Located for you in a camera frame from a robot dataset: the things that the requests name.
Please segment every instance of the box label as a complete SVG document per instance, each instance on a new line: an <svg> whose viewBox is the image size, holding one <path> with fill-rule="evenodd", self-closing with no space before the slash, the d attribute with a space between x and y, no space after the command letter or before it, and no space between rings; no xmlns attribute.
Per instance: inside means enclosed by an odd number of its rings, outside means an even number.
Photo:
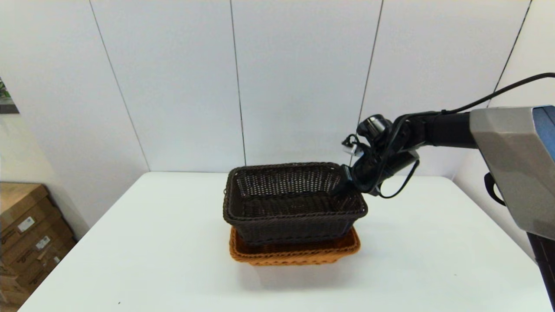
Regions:
<svg viewBox="0 0 555 312"><path fill-rule="evenodd" d="M25 232L27 229L29 229L32 225L34 224L34 219L33 217L29 217L27 219L25 219L23 222L21 222L17 228L19 229L20 232Z"/></svg>
<svg viewBox="0 0 555 312"><path fill-rule="evenodd" d="M48 243L50 243L50 237L48 237L48 235L46 235L35 246L37 247L38 250L41 250L44 247L46 247L46 245L48 245Z"/></svg>

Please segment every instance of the stacked baskets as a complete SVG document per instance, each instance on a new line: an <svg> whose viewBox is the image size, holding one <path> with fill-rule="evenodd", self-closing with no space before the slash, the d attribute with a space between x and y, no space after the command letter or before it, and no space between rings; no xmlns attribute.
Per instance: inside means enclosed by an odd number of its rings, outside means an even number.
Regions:
<svg viewBox="0 0 555 312"><path fill-rule="evenodd" d="M332 197L340 179L334 163L240 167L229 173L224 219L230 253L252 265L333 263L360 249L352 227L368 212L351 190Z"/></svg>

